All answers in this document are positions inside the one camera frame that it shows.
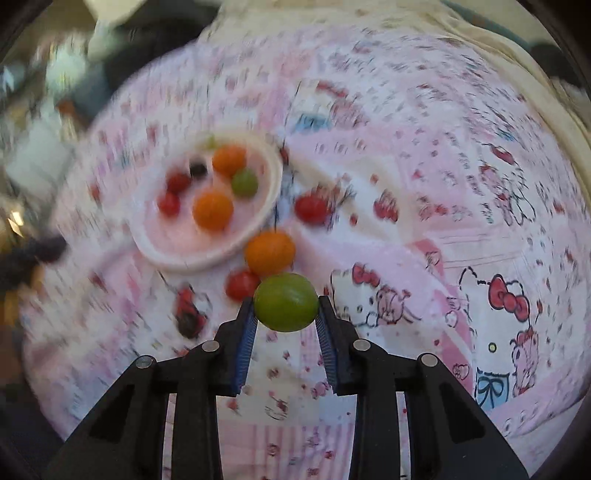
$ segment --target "black gripper frame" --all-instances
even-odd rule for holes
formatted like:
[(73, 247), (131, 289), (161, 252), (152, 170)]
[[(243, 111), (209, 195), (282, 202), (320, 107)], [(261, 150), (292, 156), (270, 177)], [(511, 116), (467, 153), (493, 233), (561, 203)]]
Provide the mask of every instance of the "black gripper frame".
[(222, 480), (216, 396), (236, 397), (242, 388), (236, 360), (253, 319), (252, 300), (245, 300), (236, 320), (220, 325), (217, 350), (205, 342), (171, 360), (139, 357), (66, 440), (43, 480), (161, 480), (172, 393), (172, 480)]
[(336, 365), (325, 367), (329, 382), (337, 395), (357, 395), (349, 480), (399, 477), (397, 392), (405, 396), (412, 480), (529, 479), (501, 433), (441, 360), (432, 353), (416, 360), (390, 355), (359, 339), (351, 322), (335, 316), (328, 297), (320, 304), (317, 329), (328, 333), (336, 358)]
[[(217, 350), (206, 342), (182, 358), (136, 360), (67, 439), (43, 480), (161, 480), (171, 393), (177, 393), (172, 480), (223, 480), (216, 396), (240, 391), (236, 374), (245, 363), (236, 357), (244, 351), (243, 333), (253, 318), (252, 300), (246, 300), (236, 320), (220, 326)], [(405, 395), (413, 480), (529, 478), (436, 356), (389, 355), (359, 339), (350, 322), (336, 318), (328, 297), (320, 298), (316, 325), (326, 340), (323, 358), (333, 391), (358, 396), (349, 480), (399, 478), (397, 392)], [(324, 351), (326, 345), (332, 354)]]

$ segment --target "bed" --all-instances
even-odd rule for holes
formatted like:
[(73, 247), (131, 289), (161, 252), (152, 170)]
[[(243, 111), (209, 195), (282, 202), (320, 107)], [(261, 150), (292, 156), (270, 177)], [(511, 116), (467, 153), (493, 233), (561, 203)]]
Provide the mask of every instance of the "bed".
[[(235, 317), (222, 287), (240, 256), (161, 275), (126, 222), (142, 173), (219, 127), (282, 151), (268, 226), (294, 238), (294, 269), (361, 336), (438, 355), (533, 474), (589, 387), (589, 136), (525, 51), (433, 2), (232, 3), (118, 92), (57, 199), (72, 253), (24, 306), (28, 379), (56, 431), (138, 355), (182, 355)], [(303, 193), (331, 206), (323, 227), (291, 213)], [(171, 312), (185, 282), (209, 299), (195, 342)], [(259, 329), (252, 360), (218, 405), (226, 474), (345, 478), (355, 403), (327, 388), (313, 327)], [(404, 436), (402, 457), (407, 475)]]

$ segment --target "green cherry tomato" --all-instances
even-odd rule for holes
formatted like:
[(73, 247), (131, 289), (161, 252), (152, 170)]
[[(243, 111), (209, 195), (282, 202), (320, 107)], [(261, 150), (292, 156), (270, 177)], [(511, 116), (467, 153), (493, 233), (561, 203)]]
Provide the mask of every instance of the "green cherry tomato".
[(256, 318), (276, 332), (296, 332), (318, 315), (318, 295), (312, 284), (296, 273), (264, 280), (254, 295)]
[(257, 190), (258, 179), (250, 168), (243, 168), (232, 177), (232, 191), (237, 197), (254, 197)]

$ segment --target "blue ribbon print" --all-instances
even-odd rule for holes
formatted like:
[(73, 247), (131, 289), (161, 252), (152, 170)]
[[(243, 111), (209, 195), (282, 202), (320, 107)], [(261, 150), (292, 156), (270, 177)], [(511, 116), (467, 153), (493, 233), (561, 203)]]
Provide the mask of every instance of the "blue ribbon print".
[(484, 411), (492, 410), (509, 400), (509, 374), (494, 374), (476, 369), (474, 398)]
[(330, 122), (328, 118), (320, 115), (302, 113), (294, 126), (294, 132), (317, 132), (323, 128), (330, 130)]

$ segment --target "dark berry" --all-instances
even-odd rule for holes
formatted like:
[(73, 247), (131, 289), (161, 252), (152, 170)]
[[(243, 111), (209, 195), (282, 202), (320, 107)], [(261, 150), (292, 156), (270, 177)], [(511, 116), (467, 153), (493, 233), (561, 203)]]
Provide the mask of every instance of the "dark berry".
[(189, 165), (189, 173), (193, 179), (202, 179), (207, 175), (207, 165), (201, 161), (191, 163)]

